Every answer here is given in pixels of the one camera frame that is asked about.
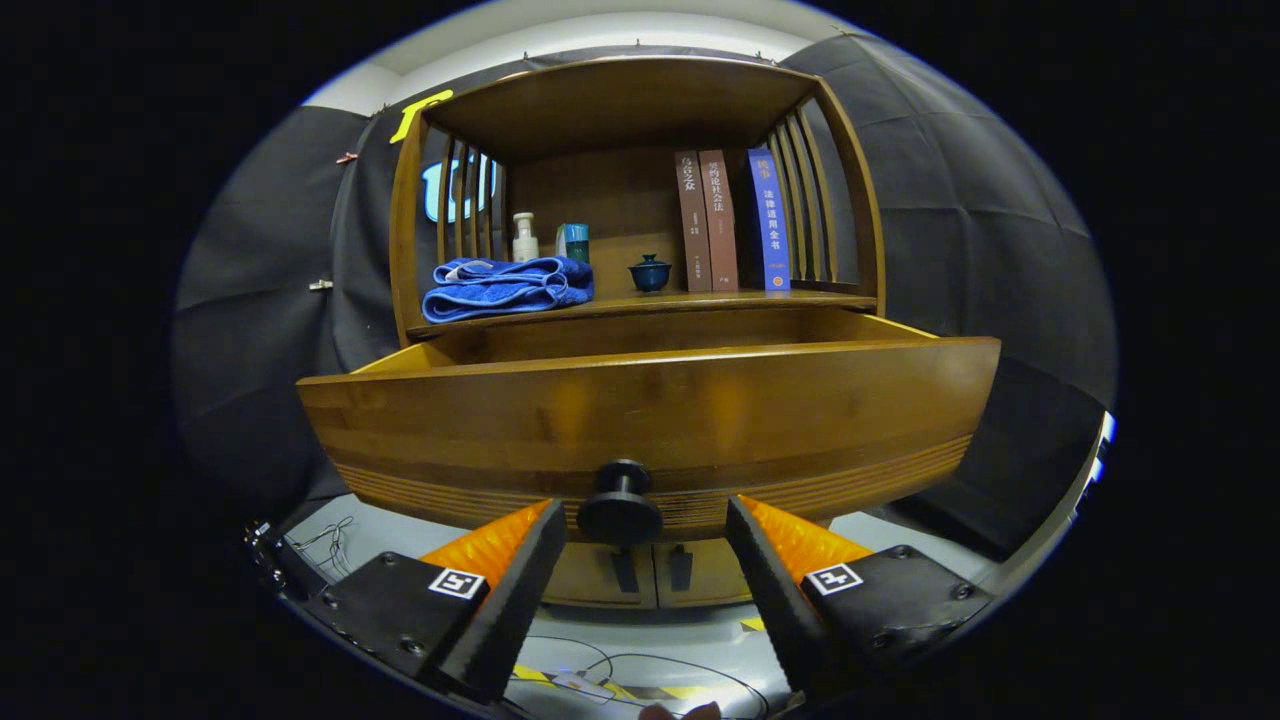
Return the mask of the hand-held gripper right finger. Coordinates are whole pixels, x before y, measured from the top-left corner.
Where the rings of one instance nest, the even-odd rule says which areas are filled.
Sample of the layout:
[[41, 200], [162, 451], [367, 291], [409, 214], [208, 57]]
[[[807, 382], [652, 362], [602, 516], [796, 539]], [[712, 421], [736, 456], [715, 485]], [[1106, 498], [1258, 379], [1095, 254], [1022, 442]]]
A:
[[910, 544], [872, 551], [745, 495], [724, 536], [788, 685], [833, 698], [932, 655], [995, 597]]

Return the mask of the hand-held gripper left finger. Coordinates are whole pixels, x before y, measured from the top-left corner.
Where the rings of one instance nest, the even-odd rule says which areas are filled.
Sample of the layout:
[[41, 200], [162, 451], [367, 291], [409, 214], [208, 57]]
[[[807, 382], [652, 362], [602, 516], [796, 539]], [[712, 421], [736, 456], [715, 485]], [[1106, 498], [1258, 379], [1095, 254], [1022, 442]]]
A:
[[417, 559], [380, 553], [305, 609], [392, 674], [490, 705], [503, 696], [566, 541], [564, 505], [547, 498]]

